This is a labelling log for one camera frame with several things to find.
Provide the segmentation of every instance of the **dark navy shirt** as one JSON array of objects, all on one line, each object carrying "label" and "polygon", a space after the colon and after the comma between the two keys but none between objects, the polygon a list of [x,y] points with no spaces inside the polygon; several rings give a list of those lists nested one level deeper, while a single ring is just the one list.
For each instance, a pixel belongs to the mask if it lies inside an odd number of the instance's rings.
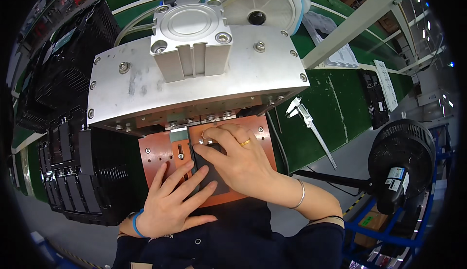
[{"label": "dark navy shirt", "polygon": [[157,239],[119,237],[113,268],[130,268],[131,262],[155,269],[340,267],[344,229],[339,222],[324,219],[284,237],[271,231],[266,202],[254,198],[198,208],[192,215],[202,214],[218,220]]}]

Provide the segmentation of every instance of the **silver bangle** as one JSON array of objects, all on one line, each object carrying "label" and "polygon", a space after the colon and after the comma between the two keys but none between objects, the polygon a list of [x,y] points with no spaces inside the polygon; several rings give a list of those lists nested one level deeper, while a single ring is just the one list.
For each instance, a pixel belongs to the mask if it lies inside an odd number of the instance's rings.
[{"label": "silver bangle", "polygon": [[290,209],[294,209],[294,208],[299,207],[300,204],[303,202],[303,199],[305,198],[305,186],[303,185],[303,182],[300,179],[297,179],[297,180],[300,182],[300,185],[302,186],[302,198],[300,199],[300,202],[296,206],[294,206],[294,207],[292,207]]}]

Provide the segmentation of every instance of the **gold ring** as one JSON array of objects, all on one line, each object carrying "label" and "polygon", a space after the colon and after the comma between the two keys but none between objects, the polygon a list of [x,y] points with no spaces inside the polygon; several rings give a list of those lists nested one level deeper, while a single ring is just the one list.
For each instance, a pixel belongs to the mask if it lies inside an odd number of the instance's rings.
[{"label": "gold ring", "polygon": [[248,138],[248,140],[246,142],[244,142],[244,143],[241,143],[240,146],[244,146],[245,144],[249,144],[250,142],[251,142],[251,139]]}]

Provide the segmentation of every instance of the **shirt sleeve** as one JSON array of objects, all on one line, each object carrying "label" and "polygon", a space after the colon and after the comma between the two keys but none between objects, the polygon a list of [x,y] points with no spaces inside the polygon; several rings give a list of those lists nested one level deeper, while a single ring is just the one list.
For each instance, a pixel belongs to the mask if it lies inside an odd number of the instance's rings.
[{"label": "shirt sleeve", "polygon": [[141,252],[149,239],[134,238],[128,235],[117,239],[117,253],[115,254],[113,269],[128,269],[131,262],[137,262]]},{"label": "shirt sleeve", "polygon": [[291,268],[338,269],[342,263],[344,221],[328,217],[311,222],[286,238]]}]

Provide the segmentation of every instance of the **factory floor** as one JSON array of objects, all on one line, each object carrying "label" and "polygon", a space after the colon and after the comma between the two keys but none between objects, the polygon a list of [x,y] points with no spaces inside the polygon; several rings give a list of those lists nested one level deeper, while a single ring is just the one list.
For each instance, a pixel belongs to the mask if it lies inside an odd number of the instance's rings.
[{"label": "factory floor", "polygon": [[[367,179],[367,160],[371,144],[378,131],[369,129],[350,143],[332,153],[338,171],[334,171],[329,160],[324,157],[310,165],[312,169],[321,173],[340,174],[341,176]],[[303,181],[317,185],[332,193],[341,203],[342,211],[346,211],[358,199],[358,196],[350,196],[317,180],[294,176]],[[357,194],[357,189],[343,187],[352,194]],[[31,232],[38,231],[43,237],[53,241],[76,256],[104,267],[112,266],[117,250],[118,227],[105,227],[98,225],[82,224],[67,220],[62,214],[52,212],[47,203],[41,202],[32,196],[24,196],[16,192],[19,207]],[[366,196],[353,210],[345,215],[344,219],[352,217],[352,213],[370,199]],[[284,236],[295,235],[308,220],[295,210],[269,204],[272,213],[271,227],[275,232]]]}]

